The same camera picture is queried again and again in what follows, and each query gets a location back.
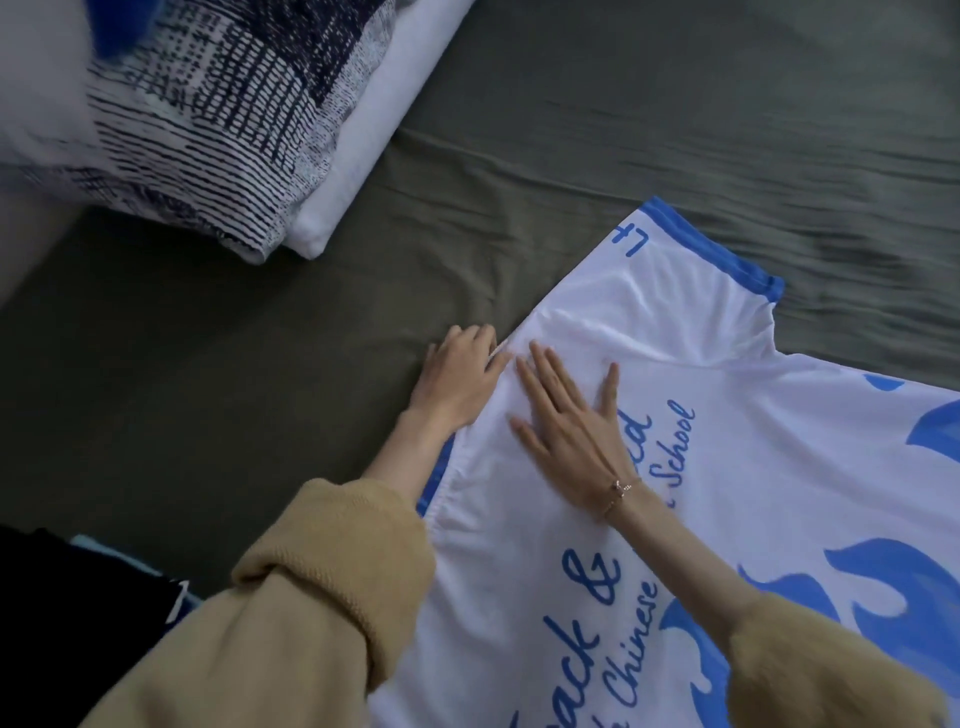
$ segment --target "blue brush stroke design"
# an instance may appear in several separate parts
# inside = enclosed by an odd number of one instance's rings
[[[932,449],[960,463],[960,400],[923,415],[913,425],[906,444]]]
[[[743,567],[740,575],[763,592],[780,595],[798,604],[803,604],[820,614],[839,621],[840,617],[820,583],[809,574],[791,573],[771,582],[763,583],[750,578]],[[727,683],[730,680],[730,665],[723,653],[707,636],[703,628],[674,599],[663,611],[660,629],[684,630],[700,649],[700,671],[710,681],[710,691],[703,692],[690,683],[693,707],[704,728],[730,728],[727,720]]]
[[[960,698],[960,584],[922,551],[893,539],[872,539],[825,551],[843,573],[883,582],[906,599],[895,617],[867,611],[856,602],[860,634],[895,660],[926,675],[952,698]]]
[[[892,379],[888,376],[864,375],[863,378],[869,381],[874,389],[878,389],[881,392],[893,392],[895,389],[900,389],[906,384],[903,379]]]
[[[874,579],[906,600],[895,617],[876,615],[856,602],[853,618],[860,633],[880,649],[932,680],[949,699],[953,726],[960,726],[960,583],[922,551],[893,539],[872,539],[824,554],[843,573]],[[839,621],[824,588],[809,574],[793,573],[766,584],[740,575],[764,592],[778,594]],[[730,666],[680,602],[663,612],[660,629],[684,630],[700,649],[700,670],[710,681],[702,692],[692,683],[694,709],[704,728],[729,728],[726,694]]]
[[[730,665],[713,640],[681,605],[679,599],[671,601],[663,611],[660,629],[682,629],[697,644],[700,650],[700,671],[710,681],[709,692],[701,691],[690,683],[693,708],[704,728],[729,728],[727,721],[727,682],[730,680]]]
[[[751,293],[776,303],[783,296],[783,279],[771,276],[765,270],[710,240],[690,225],[677,210],[654,197],[640,208],[670,237],[703,260],[726,273]]]

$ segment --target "wrist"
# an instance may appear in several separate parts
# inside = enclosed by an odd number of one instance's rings
[[[407,433],[425,445],[442,447],[456,428],[439,410],[410,407],[400,413],[396,420],[396,430]]]
[[[647,528],[648,523],[654,521],[664,507],[660,497],[637,478],[633,487],[611,508],[606,521],[623,535],[625,530]]]

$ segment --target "t-shirt sleeve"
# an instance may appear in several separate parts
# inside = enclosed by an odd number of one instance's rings
[[[735,255],[654,198],[635,210],[538,306],[658,361],[716,366],[776,353],[783,280]]]

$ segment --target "gold bracelet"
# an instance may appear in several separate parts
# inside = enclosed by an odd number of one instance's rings
[[[634,487],[632,482],[627,483],[626,485],[621,485],[619,480],[615,480],[610,489],[615,493],[614,498],[607,504],[607,507],[603,509],[603,513],[600,514],[598,521],[605,521],[607,519],[607,514],[613,510],[613,507],[623,500],[623,497],[627,495],[627,491]]]

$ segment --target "blue trim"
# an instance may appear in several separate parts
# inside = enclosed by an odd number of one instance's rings
[[[903,379],[892,379],[881,375],[864,375],[864,379],[870,382],[870,385],[881,392],[893,392],[906,384]]]
[[[455,434],[450,435],[450,439],[444,443],[444,448],[437,457],[437,464],[433,466],[433,472],[427,478],[426,485],[423,486],[423,493],[420,495],[420,500],[417,501],[417,513],[421,516],[426,514],[426,509],[430,507],[430,501],[433,500],[433,496],[436,495],[437,489],[440,487],[440,481],[444,479],[446,466],[450,462],[450,453],[453,451],[453,438],[455,437]]]
[[[643,204],[640,212],[648,215],[670,237],[707,263],[723,271],[751,293],[776,303],[783,296],[783,279],[771,276],[760,266],[714,243],[681,217],[673,207],[654,197]]]

